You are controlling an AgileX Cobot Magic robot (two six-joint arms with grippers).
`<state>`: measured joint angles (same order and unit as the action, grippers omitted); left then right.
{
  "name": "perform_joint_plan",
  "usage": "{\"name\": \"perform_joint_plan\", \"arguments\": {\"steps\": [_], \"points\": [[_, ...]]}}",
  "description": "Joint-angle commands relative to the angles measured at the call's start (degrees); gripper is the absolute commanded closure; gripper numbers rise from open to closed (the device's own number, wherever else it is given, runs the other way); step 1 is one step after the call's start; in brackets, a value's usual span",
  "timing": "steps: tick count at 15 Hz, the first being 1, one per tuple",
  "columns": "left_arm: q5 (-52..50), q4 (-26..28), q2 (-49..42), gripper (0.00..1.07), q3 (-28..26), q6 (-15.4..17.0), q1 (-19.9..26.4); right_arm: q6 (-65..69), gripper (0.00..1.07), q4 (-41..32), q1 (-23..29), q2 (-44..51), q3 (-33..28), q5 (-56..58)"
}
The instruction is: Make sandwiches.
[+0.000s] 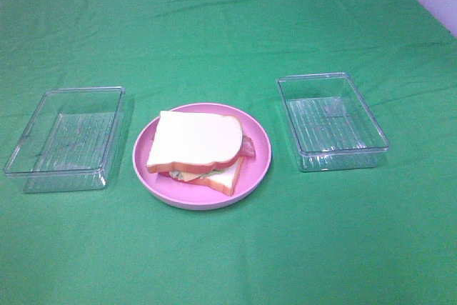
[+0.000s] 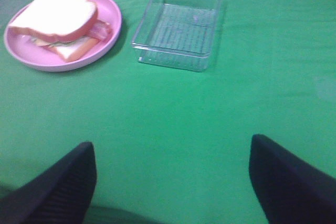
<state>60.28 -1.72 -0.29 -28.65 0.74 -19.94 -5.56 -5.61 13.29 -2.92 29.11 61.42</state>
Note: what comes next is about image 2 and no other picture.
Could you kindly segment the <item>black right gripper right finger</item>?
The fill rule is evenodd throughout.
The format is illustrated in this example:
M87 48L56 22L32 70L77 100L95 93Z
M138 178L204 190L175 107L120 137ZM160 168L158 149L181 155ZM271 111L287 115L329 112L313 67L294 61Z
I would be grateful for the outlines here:
M265 135L251 139L249 177L269 223L335 223L335 178Z

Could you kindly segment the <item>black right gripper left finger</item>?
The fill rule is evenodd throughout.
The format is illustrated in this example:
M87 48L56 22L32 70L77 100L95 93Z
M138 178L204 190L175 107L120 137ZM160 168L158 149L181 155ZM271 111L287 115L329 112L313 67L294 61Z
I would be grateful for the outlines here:
M97 182L91 142L80 143L1 199L1 223L82 223Z

